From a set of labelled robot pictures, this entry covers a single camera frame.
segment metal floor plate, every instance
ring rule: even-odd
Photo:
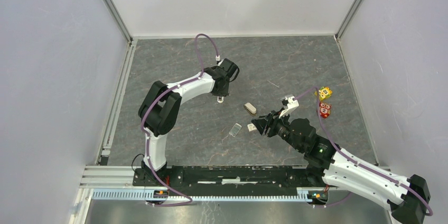
[[[329,202],[347,192],[332,192]],[[177,223],[306,223],[388,224],[389,215],[380,206],[353,195],[343,204],[313,209],[303,202],[198,201],[181,207],[151,207],[144,201],[92,199],[86,223],[177,224]]]

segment gray marble floor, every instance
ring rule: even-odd
[[[306,165],[302,154],[280,137],[267,138],[249,132],[252,117],[243,109],[253,104],[257,115],[278,110],[284,95],[298,95],[311,86],[328,86],[333,95],[331,115],[324,120],[336,143],[356,156],[375,162],[366,128],[353,94],[347,71],[332,36],[283,36],[216,38],[221,57],[241,69],[230,85],[223,104],[211,94],[196,97],[181,106],[166,144],[168,165]],[[206,67],[215,65],[214,50],[200,39]],[[108,165],[130,165],[144,151],[144,136],[137,115],[154,81],[176,82],[200,70],[192,39],[139,40],[118,119]],[[323,135],[315,111],[315,96],[305,96],[292,113],[308,118]],[[242,125],[236,137],[229,136],[235,123]]]

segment white wall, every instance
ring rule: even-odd
[[[353,0],[113,0],[133,36],[334,34]]]
[[[379,159],[428,181],[425,224],[448,217],[447,15],[447,0],[365,0],[342,37]]]
[[[102,0],[0,8],[0,223],[67,223],[126,41]]]

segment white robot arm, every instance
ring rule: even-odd
[[[144,114],[157,96],[167,89],[179,86],[170,91],[169,94],[160,100],[159,104],[154,106],[145,121],[145,130],[150,134],[149,136],[145,135],[145,137],[146,140],[151,138],[149,155],[151,165],[155,171],[159,171],[166,166],[166,138],[168,132],[176,123],[179,107],[186,101],[206,93],[218,96],[218,102],[222,102],[223,98],[229,94],[229,83],[236,79],[238,73],[238,66],[232,61],[224,59],[215,67],[205,68],[202,76],[199,72],[186,80],[166,85],[157,81],[151,86],[138,111],[140,118],[144,117]],[[180,85],[181,82],[195,78],[199,79],[182,86]],[[144,163],[149,167],[147,156],[144,158]]]
[[[431,197],[425,179],[418,175],[407,178],[393,174],[357,158],[316,134],[308,119],[288,122],[289,113],[298,107],[298,102],[290,95],[282,103],[281,110],[252,119],[252,123],[262,135],[278,135],[304,154],[309,162],[307,179],[312,184],[337,186],[363,196],[391,211],[401,223],[423,222]]]

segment black mounting plate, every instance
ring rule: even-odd
[[[301,166],[172,166],[164,173],[172,188],[190,196],[297,195],[297,187],[325,187],[312,185]],[[133,186],[160,184],[136,169]]]

